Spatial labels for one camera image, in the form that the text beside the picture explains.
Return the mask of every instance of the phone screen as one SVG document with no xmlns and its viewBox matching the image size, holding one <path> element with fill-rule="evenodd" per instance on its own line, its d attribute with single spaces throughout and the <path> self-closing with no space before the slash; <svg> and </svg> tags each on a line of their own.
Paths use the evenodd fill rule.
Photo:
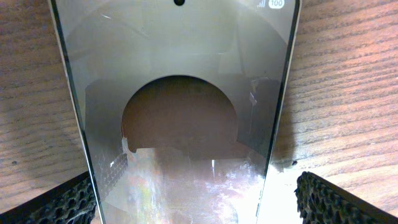
<svg viewBox="0 0 398 224">
<path fill-rule="evenodd" d="M 51 0 L 104 223 L 256 223 L 299 1 Z"/>
</svg>

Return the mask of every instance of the wooden table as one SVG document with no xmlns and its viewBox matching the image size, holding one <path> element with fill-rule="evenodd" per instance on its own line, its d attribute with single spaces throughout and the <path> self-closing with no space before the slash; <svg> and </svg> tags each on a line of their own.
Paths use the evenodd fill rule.
<svg viewBox="0 0 398 224">
<path fill-rule="evenodd" d="M 398 1 L 303 1 L 279 130 L 269 220 L 303 170 L 398 216 Z M 86 170 L 47 1 L 0 0 L 0 212 Z"/>
</svg>

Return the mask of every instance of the wood grain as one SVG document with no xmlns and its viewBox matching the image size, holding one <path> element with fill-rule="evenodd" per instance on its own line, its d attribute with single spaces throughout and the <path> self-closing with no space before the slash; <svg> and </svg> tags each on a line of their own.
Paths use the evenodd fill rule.
<svg viewBox="0 0 398 224">
<path fill-rule="evenodd" d="M 47 2 L 0 0 L 0 18 L 4 212 L 86 164 Z M 304 170 L 398 216 L 398 1 L 303 1 L 272 161 L 270 222 L 299 223 Z"/>
</svg>

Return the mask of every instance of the wooden surface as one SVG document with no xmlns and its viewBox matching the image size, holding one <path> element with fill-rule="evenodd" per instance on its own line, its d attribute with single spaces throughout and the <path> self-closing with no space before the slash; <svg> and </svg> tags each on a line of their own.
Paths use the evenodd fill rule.
<svg viewBox="0 0 398 224">
<path fill-rule="evenodd" d="M 272 160 L 268 220 L 303 170 L 398 216 L 398 1 L 303 1 Z M 0 0 L 0 212 L 85 170 L 47 2 Z"/>
</svg>

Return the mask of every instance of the battery indicator text 100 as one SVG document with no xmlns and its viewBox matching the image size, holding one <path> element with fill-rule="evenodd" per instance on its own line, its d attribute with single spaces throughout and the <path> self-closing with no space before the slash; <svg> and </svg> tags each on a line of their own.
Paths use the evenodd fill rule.
<svg viewBox="0 0 398 224">
<path fill-rule="evenodd" d="M 282 9 L 285 5 L 285 0 L 269 0 L 268 6 L 271 9 Z"/>
</svg>

